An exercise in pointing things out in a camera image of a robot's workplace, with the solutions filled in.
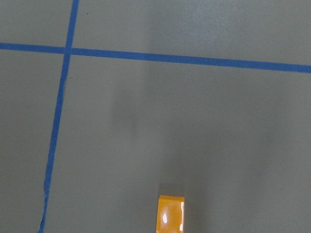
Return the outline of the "orange trapezoid block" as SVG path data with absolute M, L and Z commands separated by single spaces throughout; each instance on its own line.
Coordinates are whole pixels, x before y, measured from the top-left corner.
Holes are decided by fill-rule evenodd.
M 156 233 L 183 233 L 185 198 L 160 195 L 157 206 Z

